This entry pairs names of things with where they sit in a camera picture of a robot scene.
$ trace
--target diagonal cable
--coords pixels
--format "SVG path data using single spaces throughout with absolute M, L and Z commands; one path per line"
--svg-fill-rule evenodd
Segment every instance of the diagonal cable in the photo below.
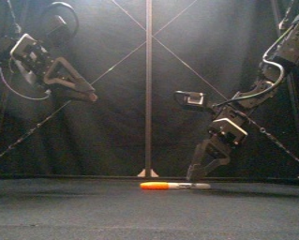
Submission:
M 123 12 L 129 16 L 129 18 L 135 21 L 135 23 L 140 26 L 140 28 L 147 31 L 147 29 L 143 27 L 141 23 L 135 20 L 135 18 L 131 16 L 131 14 L 123 9 L 123 7 L 116 3 L 115 0 L 111 0 L 112 3 L 123 10 Z M 193 70 L 193 68 L 189 66 L 189 64 L 185 63 L 185 61 L 173 53 L 173 51 L 161 43 L 161 41 L 155 37 L 157 33 L 161 32 L 161 30 L 175 21 L 175 19 L 183 15 L 183 13 L 189 9 L 189 7 L 196 3 L 197 0 L 193 0 L 191 4 L 175 15 L 175 17 L 163 25 L 163 27 L 152 34 L 152 38 L 155 41 L 164 47 L 164 49 L 172 54 L 172 56 L 180 61 L 180 63 L 189 69 L 189 71 L 197 76 L 197 78 L 210 86 L 210 88 L 218 93 L 218 95 L 227 100 L 226 96 L 220 93 L 220 91 L 212 86 L 210 81 L 206 80 L 206 78 Z

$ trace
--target marker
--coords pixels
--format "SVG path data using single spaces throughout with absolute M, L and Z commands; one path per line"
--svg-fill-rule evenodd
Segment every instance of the marker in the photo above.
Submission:
M 147 182 L 140 184 L 140 188 L 143 190 L 210 189 L 210 184 Z

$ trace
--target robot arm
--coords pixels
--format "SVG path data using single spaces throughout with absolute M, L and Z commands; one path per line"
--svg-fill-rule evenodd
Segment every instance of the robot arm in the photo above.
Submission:
M 10 2 L 8 0 L 9 13 L 13 18 L 12 25 L 18 26 L 14 22 Z M 68 26 L 60 16 L 52 16 L 52 24 L 47 32 L 47 39 L 41 45 L 41 41 L 34 40 L 29 34 L 20 36 L 18 27 L 16 27 L 16 37 L 0 38 L 0 68 L 9 66 L 9 58 L 14 61 L 22 77 L 26 82 L 49 91 L 60 98 L 83 100 L 93 102 L 97 96 L 93 94 L 93 88 L 77 73 L 64 57 L 53 58 L 48 52 L 49 46 L 59 46 L 64 41 L 75 36 L 79 22 L 71 5 L 55 2 L 45 10 L 40 20 L 52 8 L 67 8 L 75 17 L 76 27 L 71 33 Z
M 64 98 L 89 102 L 97 99 L 93 88 L 67 59 L 64 57 L 52 58 L 38 41 L 28 34 L 21 36 L 13 46 L 10 57 L 16 61 L 20 71 L 33 74 L 33 79 L 29 79 L 28 82 L 43 88 L 51 88 L 51 91 Z
M 232 99 L 210 104 L 203 93 L 175 92 L 175 100 L 185 109 L 212 113 L 210 139 L 195 148 L 187 179 L 201 179 L 215 168 L 230 163 L 230 153 L 248 136 L 242 126 L 255 108 L 272 98 L 276 87 L 292 68 L 299 65 L 299 15 L 263 56 L 259 76 L 247 93 L 238 92 Z

